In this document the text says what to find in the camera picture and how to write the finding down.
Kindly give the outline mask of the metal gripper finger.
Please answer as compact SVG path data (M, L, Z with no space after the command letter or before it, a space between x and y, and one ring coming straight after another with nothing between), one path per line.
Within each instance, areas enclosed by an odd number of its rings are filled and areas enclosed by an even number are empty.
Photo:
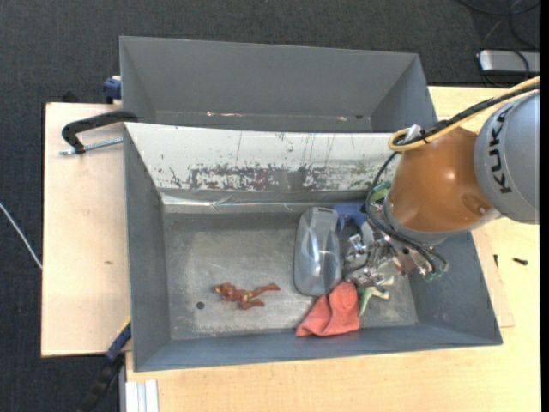
M385 275L375 267L361 267L346 275L346 281L357 288L381 288L393 284L393 276Z
M350 236L347 240L347 251L344 255L343 269L356 270L367 260L366 247L360 234Z

